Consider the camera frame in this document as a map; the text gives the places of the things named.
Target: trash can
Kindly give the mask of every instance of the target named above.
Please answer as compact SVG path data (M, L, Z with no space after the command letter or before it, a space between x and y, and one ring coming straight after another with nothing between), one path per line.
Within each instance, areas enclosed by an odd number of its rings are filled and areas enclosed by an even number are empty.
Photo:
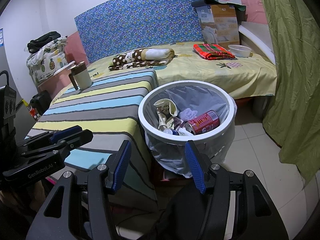
M159 131L158 115L153 104L164 98L172 100L179 112L191 108L198 111L199 116L214 110L219 116L220 126L193 136ZM193 140L199 151L208 155L213 163L223 163L235 136L236 104L233 98L221 88L206 82L184 80L160 86L141 101L138 115L153 157L165 169L186 178L192 177L184 155L184 145L188 140Z

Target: blue gripper pad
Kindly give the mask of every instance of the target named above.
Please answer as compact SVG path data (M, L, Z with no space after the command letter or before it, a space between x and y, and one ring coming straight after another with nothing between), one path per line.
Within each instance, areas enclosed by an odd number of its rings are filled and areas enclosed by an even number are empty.
M74 133L81 132L81 131L82 131L81 126L76 125L76 126L68 128L68 129L54 133L53 136L50 138L50 141L55 144L59 140L65 138L67 136L70 136Z
M204 184L204 172L202 171L201 166L189 142L187 142L184 147L184 153L196 188L200 190L201 194L203 194L206 191L206 186Z
M116 192L121 188L125 173L129 165L130 158L131 158L131 143L128 141L124 151L122 152L121 158L118 162L118 166L115 168L115 172L113 175L113 184L111 188L114 192Z

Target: refrigerator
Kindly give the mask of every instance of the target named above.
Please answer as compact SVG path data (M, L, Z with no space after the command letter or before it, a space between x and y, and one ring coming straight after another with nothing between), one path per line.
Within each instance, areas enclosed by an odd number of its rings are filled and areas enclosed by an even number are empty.
M5 54L5 40L3 38L3 31L5 30L0 29L0 71L1 70L8 71L9 85L12 89L16 90L17 92L17 99L16 99L16 105L17 105L21 101L21 96L19 94L19 91L17 90L17 87L13 81L13 78L9 69L7 56ZM1 75L0 87L5 86L6 84L7 84L6 75ZM36 121L33 119L31 114L29 113L27 107L25 105L22 105L22 107L16 113L16 117L14 119L14 126L16 128L16 135L15 135L16 142L23 140L35 123Z

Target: black bag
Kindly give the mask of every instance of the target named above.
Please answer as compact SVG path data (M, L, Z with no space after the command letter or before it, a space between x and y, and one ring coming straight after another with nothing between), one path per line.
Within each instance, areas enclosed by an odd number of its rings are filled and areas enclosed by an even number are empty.
M38 52L44 45L48 44L50 41L54 41L60 38L61 35L57 32L49 32L36 40L31 40L28 43L28 50L31 54Z
M36 94L30 101L30 104L33 108L38 110L40 115L43 115L45 111L49 109L49 106L52 102L50 94L47 90Z

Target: pineapple print fabric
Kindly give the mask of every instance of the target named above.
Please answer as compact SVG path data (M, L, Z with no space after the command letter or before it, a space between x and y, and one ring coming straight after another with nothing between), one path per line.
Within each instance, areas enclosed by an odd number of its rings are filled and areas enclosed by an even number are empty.
M66 42L66 37L60 37L44 45L37 53L30 54L27 67L36 86L68 64L63 52Z

